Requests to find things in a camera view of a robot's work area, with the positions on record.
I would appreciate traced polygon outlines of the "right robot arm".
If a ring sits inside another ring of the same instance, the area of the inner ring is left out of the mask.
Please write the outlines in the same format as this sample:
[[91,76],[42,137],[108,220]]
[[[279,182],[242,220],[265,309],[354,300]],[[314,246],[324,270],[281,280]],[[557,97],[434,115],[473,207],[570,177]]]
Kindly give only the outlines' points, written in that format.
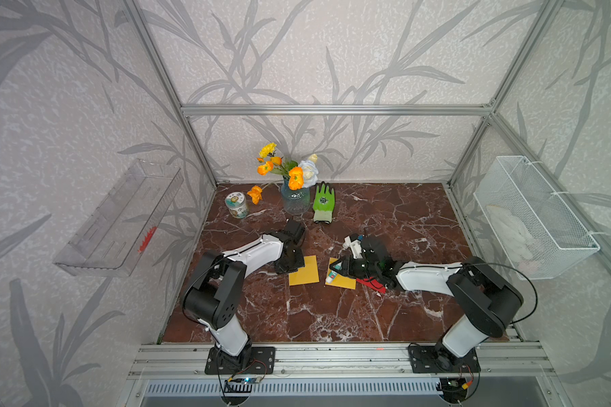
[[479,257],[451,264],[422,264],[392,258],[376,237],[350,235],[349,256],[330,264],[340,276],[405,292],[440,293],[455,299],[463,311],[434,347],[424,349],[439,363],[453,363],[490,337],[502,337],[524,304],[522,294]]

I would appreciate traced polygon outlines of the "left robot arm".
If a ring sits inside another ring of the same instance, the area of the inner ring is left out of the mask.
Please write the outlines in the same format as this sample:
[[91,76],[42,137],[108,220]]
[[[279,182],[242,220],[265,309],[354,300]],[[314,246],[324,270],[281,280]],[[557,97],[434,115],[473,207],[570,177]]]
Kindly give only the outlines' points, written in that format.
[[201,256],[183,292],[181,309],[188,319],[208,328],[226,356],[239,358],[251,348],[237,317],[245,278],[267,265],[278,274],[302,268],[305,230],[302,223],[289,219],[283,229],[264,233],[237,249]]

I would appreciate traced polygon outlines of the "red envelope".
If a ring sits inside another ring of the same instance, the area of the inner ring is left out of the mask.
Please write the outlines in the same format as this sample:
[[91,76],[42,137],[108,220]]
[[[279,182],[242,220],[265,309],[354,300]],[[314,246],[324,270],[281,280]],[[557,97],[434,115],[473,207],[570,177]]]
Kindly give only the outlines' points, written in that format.
[[380,283],[375,278],[367,278],[367,279],[356,279],[358,284],[361,284],[377,293],[386,293],[386,287],[382,283]]

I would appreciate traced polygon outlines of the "yellow envelope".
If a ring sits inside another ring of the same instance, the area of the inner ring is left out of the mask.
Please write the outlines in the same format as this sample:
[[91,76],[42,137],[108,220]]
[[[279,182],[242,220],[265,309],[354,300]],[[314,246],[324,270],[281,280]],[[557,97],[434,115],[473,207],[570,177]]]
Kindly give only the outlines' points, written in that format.
[[304,257],[304,266],[296,272],[289,274],[289,285],[291,287],[307,285],[319,282],[319,272],[317,267],[317,256],[309,255]]
[[331,287],[336,287],[336,288],[345,288],[349,290],[355,290],[356,289],[356,280],[339,274],[339,276],[335,278],[332,284],[330,285],[326,284],[326,285],[331,286]]

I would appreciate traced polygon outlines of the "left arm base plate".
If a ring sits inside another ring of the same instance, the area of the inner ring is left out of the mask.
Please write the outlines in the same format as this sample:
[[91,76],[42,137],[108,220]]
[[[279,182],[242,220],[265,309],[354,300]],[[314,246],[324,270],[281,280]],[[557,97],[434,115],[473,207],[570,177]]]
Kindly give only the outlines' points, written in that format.
[[231,356],[218,347],[210,349],[205,366],[205,374],[230,375],[272,374],[276,361],[275,347],[246,347],[238,356]]

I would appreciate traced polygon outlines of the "white green glue stick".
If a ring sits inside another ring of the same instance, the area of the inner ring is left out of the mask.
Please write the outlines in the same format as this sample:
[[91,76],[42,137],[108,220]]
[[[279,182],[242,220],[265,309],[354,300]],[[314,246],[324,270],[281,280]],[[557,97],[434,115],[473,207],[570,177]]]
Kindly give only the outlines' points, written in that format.
[[339,274],[336,271],[330,271],[327,274],[325,283],[328,284],[328,285],[332,284],[337,276],[339,276]]

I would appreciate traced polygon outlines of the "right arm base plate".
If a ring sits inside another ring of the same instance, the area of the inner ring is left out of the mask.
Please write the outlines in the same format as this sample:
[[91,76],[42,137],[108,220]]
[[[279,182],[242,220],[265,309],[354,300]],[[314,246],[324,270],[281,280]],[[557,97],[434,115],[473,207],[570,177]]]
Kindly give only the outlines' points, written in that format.
[[463,357],[455,356],[441,343],[422,345],[411,343],[407,355],[413,373],[480,373],[480,363],[475,349]]

